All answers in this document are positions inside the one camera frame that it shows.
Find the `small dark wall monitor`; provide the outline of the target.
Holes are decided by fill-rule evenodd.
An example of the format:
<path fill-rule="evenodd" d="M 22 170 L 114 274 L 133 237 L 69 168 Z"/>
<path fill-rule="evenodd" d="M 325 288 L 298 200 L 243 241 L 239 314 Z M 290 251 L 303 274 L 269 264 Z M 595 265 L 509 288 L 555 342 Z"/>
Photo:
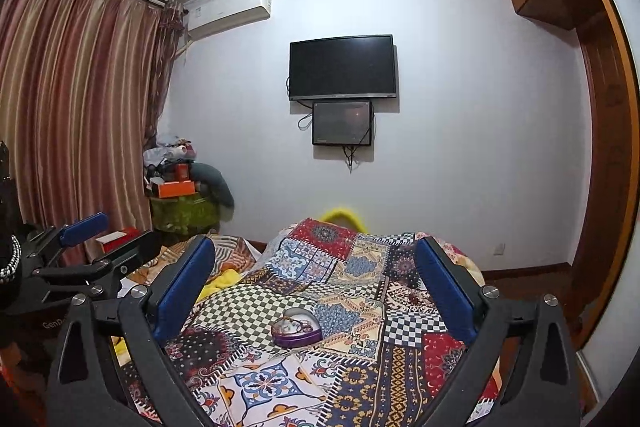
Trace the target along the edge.
<path fill-rule="evenodd" d="M 311 143 L 315 146 L 370 146 L 370 101 L 322 101 L 312 106 Z"/>

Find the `black wall television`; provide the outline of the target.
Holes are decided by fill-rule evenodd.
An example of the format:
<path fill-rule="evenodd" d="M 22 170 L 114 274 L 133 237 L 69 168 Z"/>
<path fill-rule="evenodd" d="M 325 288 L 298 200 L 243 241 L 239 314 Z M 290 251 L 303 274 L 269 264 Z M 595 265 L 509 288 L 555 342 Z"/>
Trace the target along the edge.
<path fill-rule="evenodd" d="M 288 98 L 396 98 L 392 35 L 349 36 L 290 43 Z"/>

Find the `yellow cloth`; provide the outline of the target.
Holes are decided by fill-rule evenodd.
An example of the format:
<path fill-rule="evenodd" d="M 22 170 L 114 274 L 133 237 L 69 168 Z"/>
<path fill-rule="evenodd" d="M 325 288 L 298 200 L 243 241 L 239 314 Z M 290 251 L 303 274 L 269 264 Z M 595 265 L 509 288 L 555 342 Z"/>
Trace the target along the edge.
<path fill-rule="evenodd" d="M 334 225 L 336 225 L 337 222 L 346 222 L 355 230 L 359 231 L 363 231 L 366 228 L 363 221 L 356 215 L 356 213 L 345 207 L 334 207 L 323 213 L 319 220 L 323 222 L 330 222 Z"/>

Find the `purple heart-shaped tin box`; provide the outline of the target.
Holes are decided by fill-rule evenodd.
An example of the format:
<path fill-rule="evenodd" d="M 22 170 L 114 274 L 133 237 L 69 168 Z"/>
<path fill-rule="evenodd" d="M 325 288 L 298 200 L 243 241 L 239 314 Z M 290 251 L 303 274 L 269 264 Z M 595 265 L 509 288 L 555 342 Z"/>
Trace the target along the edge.
<path fill-rule="evenodd" d="M 286 349 L 308 347 L 323 339 L 317 317 L 303 308 L 287 309 L 270 329 L 272 342 Z"/>

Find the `orange box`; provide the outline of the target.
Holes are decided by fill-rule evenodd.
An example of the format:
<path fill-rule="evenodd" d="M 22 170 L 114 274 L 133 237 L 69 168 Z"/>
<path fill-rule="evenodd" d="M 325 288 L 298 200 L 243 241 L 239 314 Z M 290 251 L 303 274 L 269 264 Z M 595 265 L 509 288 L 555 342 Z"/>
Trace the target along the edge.
<path fill-rule="evenodd" d="M 196 193 L 195 183 L 191 180 L 151 183 L 152 194 L 160 199 L 190 196 Z"/>

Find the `green covered side table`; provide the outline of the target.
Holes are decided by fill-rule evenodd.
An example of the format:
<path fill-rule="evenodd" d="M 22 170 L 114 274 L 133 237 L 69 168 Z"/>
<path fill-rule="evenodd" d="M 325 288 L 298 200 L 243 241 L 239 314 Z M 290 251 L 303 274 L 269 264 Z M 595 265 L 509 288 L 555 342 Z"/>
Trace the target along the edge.
<path fill-rule="evenodd" d="M 194 235 L 219 227 L 219 206 L 200 194 L 150 199 L 153 227 L 177 235 Z"/>

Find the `wall socket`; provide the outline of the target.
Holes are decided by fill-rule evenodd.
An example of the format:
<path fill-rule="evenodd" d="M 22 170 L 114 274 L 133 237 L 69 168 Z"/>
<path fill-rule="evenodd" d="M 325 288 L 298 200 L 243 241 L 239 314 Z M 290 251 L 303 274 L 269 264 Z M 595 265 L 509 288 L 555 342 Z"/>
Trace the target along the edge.
<path fill-rule="evenodd" d="M 505 243 L 500 243 L 500 244 L 498 244 L 496 246 L 496 248 L 494 250 L 494 255 L 495 256 L 502 256 L 505 251 L 506 251 L 506 244 Z"/>

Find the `red box with white lid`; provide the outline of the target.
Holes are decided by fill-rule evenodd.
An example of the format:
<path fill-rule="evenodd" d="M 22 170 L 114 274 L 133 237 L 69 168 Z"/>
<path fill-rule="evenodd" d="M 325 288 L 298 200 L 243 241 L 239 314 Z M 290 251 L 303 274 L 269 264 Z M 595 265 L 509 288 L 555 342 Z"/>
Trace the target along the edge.
<path fill-rule="evenodd" d="M 108 254 L 120 246 L 124 246 L 140 235 L 141 232 L 138 229 L 127 227 L 98 237 L 96 239 L 96 243 L 100 246 L 103 254 Z"/>

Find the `white air conditioner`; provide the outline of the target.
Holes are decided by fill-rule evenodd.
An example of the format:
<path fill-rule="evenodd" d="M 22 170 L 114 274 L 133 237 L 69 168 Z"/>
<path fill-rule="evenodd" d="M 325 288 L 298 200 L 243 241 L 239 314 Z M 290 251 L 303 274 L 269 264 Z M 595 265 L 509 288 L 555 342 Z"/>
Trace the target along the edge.
<path fill-rule="evenodd" d="M 198 41 L 268 20 L 271 0 L 193 0 L 186 9 L 186 34 L 191 40 Z"/>

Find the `striped brown red curtain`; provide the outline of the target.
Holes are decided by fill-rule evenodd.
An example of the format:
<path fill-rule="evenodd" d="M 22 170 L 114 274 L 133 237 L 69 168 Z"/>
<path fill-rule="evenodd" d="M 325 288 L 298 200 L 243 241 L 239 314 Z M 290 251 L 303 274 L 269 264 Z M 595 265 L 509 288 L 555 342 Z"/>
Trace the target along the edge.
<path fill-rule="evenodd" d="M 178 2 L 1 0 L 1 139 L 26 222 L 151 228 L 143 154 L 182 32 Z"/>

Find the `brown striped patterned cloth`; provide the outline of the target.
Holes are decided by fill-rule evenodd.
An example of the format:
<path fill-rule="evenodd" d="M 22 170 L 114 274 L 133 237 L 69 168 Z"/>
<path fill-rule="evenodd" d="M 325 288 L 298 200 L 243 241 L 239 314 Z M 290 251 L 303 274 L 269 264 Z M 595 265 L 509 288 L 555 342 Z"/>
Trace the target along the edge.
<path fill-rule="evenodd" d="M 238 273 L 250 271 L 266 248 L 263 243 L 252 243 L 240 236 L 219 235 L 213 232 L 208 232 L 206 236 L 212 240 L 215 248 L 215 262 L 209 273 L 209 281 L 228 269 Z M 127 279 L 134 283 L 150 285 L 167 265 L 172 265 L 182 257 L 193 239 L 194 236 L 175 245 L 160 247 L 157 257 L 129 274 Z"/>

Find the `colourful patchwork bedspread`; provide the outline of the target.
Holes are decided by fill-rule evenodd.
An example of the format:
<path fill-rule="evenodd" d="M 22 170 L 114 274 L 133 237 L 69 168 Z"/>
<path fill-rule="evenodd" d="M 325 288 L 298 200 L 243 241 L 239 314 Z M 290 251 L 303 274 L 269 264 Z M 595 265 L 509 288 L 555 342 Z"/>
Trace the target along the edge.
<path fill-rule="evenodd" d="M 163 350 L 218 426 L 411 425 L 465 350 L 416 271 L 420 238 L 294 223 L 250 271 L 207 280 Z M 272 342 L 291 308 L 317 317 L 320 343 Z"/>

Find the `pile of clutter on table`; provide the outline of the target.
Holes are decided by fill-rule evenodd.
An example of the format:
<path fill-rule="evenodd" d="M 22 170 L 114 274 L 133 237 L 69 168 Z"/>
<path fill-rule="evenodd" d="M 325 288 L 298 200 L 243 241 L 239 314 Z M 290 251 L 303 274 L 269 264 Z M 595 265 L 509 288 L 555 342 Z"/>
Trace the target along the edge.
<path fill-rule="evenodd" d="M 157 144 L 142 154 L 145 179 L 176 181 L 176 167 L 191 165 L 195 158 L 196 150 L 190 140 L 175 135 L 160 135 Z"/>

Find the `beige blanket edge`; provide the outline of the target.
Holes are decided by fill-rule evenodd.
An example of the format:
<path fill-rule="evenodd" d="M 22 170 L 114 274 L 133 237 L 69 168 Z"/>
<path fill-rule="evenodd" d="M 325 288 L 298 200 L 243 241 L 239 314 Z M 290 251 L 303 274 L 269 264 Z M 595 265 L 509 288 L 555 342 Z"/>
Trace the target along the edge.
<path fill-rule="evenodd" d="M 461 254 L 456 248 L 451 251 L 449 257 L 455 265 L 468 271 L 478 286 L 484 286 L 486 284 L 482 271 L 480 271 L 480 268 L 469 257 Z"/>

